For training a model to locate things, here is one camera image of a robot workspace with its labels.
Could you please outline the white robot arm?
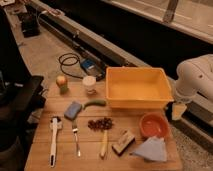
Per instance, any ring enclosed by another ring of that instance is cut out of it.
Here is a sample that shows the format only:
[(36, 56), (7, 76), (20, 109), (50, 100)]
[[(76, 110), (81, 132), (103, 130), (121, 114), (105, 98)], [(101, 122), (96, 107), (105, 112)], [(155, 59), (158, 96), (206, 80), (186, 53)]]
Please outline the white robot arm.
[(213, 102), (213, 54), (187, 59), (176, 68), (178, 79), (173, 84), (172, 119), (180, 120), (197, 95), (201, 93)]

